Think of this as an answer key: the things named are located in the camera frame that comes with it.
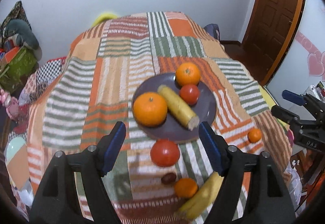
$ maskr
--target door frame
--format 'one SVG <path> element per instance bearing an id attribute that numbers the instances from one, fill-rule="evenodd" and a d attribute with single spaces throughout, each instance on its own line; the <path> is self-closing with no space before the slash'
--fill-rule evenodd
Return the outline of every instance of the door frame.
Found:
<path id="1" fill-rule="evenodd" d="M 277 58 L 275 59 L 274 63 L 272 64 L 271 68 L 268 70 L 266 76 L 264 77 L 264 79 L 260 82 L 261 86 L 265 86 L 271 79 L 272 75 L 275 73 L 275 71 L 277 70 L 278 66 L 280 66 L 280 63 L 282 62 L 282 60 L 284 59 L 284 56 L 286 54 L 286 52 L 288 51 L 293 38 L 298 30 L 299 27 L 299 22 L 301 19 L 301 15 L 302 15 L 302 11 L 303 11 L 303 7 L 304 7 L 304 2 L 305 0 L 298 0 L 297 2 L 297 8 L 296 11 L 294 13 L 294 18 L 292 19 L 292 23 L 291 26 L 289 28 L 289 32 L 284 40 L 284 43 L 280 49 L 280 52 L 277 55 Z M 253 24 L 253 20 L 257 11 L 257 7 L 258 7 L 258 3 L 259 0 L 255 0 L 254 2 L 254 6 L 253 6 L 253 10 L 251 13 L 251 18 L 248 22 L 248 26 L 242 41 L 242 46 L 245 45 L 245 42 L 247 41 L 248 38 L 248 34 L 251 30 L 252 24 Z"/>

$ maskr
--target striped blanket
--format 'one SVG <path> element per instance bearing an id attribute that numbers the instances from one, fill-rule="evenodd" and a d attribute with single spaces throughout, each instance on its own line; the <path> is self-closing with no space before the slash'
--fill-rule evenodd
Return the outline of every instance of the striped blanket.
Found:
<path id="1" fill-rule="evenodd" d="M 60 76 L 30 106 L 28 163 L 34 192 L 57 150 L 82 151 L 123 121 L 126 139 L 113 170 L 103 178 L 122 223 L 186 223 L 173 214 L 184 200 L 160 178 L 172 171 L 178 179 L 190 177 L 202 186 L 212 173 L 202 143 L 180 144 L 179 161 L 159 168 L 150 159 L 155 141 L 139 129 L 131 111 L 132 96 L 143 81 L 174 72 L 184 62 L 199 67 L 201 81 L 216 98 L 213 130 L 242 151 L 259 154 L 266 149 L 283 172 L 291 147 L 246 68 L 185 14 L 150 12 L 108 20 L 80 34 Z M 256 144 L 247 140 L 254 127 L 263 132 Z M 76 184 L 82 212 L 92 219 L 80 174 Z M 245 175 L 235 219 L 243 214 L 248 186 Z M 196 223 L 203 223 L 210 209 Z"/>

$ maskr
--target wooden door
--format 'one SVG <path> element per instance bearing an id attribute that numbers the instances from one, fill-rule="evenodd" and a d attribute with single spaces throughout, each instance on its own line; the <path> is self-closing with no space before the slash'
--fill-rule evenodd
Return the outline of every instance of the wooden door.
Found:
<path id="1" fill-rule="evenodd" d="M 284 56 L 301 7 L 302 0 L 256 0 L 243 48 L 259 64 L 263 74 L 258 81 L 262 85 L 267 83 Z"/>

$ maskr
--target orange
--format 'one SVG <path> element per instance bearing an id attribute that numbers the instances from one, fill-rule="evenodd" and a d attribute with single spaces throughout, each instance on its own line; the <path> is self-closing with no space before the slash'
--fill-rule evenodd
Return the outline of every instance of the orange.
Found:
<path id="1" fill-rule="evenodd" d="M 198 185 L 191 178 L 181 178 L 174 185 L 174 190 L 178 197 L 191 198 L 198 190 Z"/>
<path id="2" fill-rule="evenodd" d="M 256 143 L 262 138 L 262 132 L 260 129 L 251 129 L 247 137 L 251 143 Z"/>
<path id="3" fill-rule="evenodd" d="M 133 116 L 146 127 L 156 127 L 163 123 L 167 116 L 167 103 L 158 93 L 144 93 L 134 101 Z"/>
<path id="4" fill-rule="evenodd" d="M 193 63 L 183 63 L 178 67 L 175 73 L 176 82 L 180 86 L 186 84 L 197 85 L 200 82 L 201 72 Z"/>

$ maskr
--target round plate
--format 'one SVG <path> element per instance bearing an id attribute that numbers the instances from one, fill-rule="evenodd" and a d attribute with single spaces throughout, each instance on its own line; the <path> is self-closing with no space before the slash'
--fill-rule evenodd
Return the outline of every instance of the round plate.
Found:
<path id="1" fill-rule="evenodd" d="M 175 82 L 175 73 L 156 75 L 150 77 L 138 87 L 132 99 L 132 109 L 134 101 L 139 95 L 146 92 L 157 92 L 158 87 L 162 84 L 167 85 L 173 89 L 176 94 L 179 94 L 180 86 Z M 196 105 L 191 108 L 199 116 L 200 122 L 207 121 L 209 125 L 211 125 L 217 114 L 216 99 L 210 89 L 203 82 L 199 82 L 198 88 L 200 91 L 199 100 Z M 199 128 L 195 128 L 193 131 L 184 128 L 169 112 L 165 122 L 158 127 L 148 128 L 141 126 L 140 124 L 139 127 L 150 138 L 155 140 L 169 139 L 175 143 L 184 143 L 199 138 Z"/>

